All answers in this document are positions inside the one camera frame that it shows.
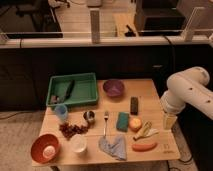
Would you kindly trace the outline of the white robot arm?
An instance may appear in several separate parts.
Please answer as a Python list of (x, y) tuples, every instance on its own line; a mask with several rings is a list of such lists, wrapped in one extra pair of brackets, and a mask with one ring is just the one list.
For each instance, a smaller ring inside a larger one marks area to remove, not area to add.
[(169, 130), (186, 104), (213, 120), (213, 91), (206, 88), (210, 75), (203, 67), (176, 72), (167, 79), (167, 90), (160, 98), (164, 110), (163, 127)]

